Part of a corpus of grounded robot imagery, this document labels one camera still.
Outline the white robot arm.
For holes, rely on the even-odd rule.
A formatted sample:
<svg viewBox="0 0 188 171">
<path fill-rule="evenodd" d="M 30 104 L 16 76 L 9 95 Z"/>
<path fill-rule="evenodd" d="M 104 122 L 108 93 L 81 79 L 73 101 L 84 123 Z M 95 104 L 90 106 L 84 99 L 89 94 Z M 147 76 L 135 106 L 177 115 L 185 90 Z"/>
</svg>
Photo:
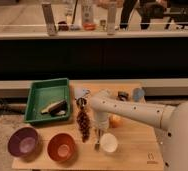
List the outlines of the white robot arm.
<svg viewBox="0 0 188 171">
<path fill-rule="evenodd" d="M 101 90 L 90 98 L 90 106 L 98 127 L 103 127 L 112 113 L 164 130 L 164 171 L 188 171 L 188 101 L 178 106 L 126 102 Z"/>
</svg>

